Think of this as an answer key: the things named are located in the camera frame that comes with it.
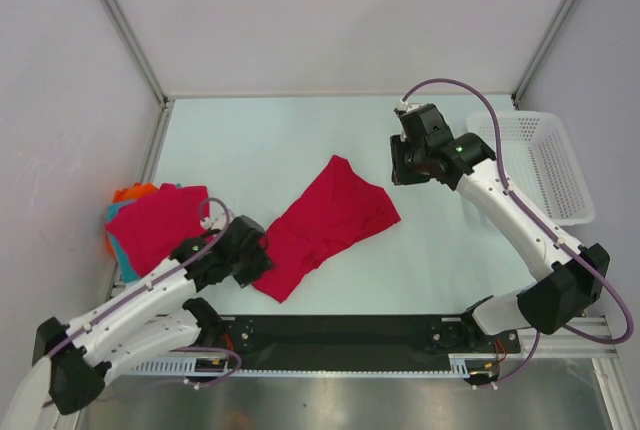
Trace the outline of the white perforated plastic basket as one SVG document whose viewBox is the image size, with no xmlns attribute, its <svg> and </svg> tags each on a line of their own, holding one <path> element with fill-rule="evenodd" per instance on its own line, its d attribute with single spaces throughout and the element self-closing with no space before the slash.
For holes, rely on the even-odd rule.
<svg viewBox="0 0 640 430">
<path fill-rule="evenodd" d="M 551 113 L 497 114 L 507 176 L 560 226 L 595 218 L 594 204 L 562 121 Z"/>
</svg>

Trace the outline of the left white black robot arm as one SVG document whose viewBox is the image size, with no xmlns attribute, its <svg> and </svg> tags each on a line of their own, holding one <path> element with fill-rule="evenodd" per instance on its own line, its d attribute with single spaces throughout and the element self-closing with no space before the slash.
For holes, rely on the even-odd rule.
<svg viewBox="0 0 640 430">
<path fill-rule="evenodd" d="M 131 367 L 182 347 L 223 343 L 225 324 L 200 291 L 228 277 L 245 287 L 272 265 L 264 229 L 241 215 L 184 240 L 113 300 L 67 323 L 45 320 L 32 360 L 51 364 L 46 405 L 75 413 Z"/>
</svg>

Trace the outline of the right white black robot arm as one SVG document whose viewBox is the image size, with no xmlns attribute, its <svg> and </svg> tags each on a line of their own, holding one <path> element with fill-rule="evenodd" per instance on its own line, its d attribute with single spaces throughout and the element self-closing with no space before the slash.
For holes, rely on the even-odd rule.
<svg viewBox="0 0 640 430">
<path fill-rule="evenodd" d="M 497 335 L 531 327 L 551 335 L 596 303 L 610 263 L 599 244 L 584 246 L 519 195 L 498 170 L 496 152 L 478 135 L 453 135 L 433 104 L 400 104 L 402 131 L 390 139 L 392 181 L 415 185 L 432 180 L 480 210 L 524 261 L 533 284 L 469 307 L 463 343 L 484 351 Z"/>
</svg>

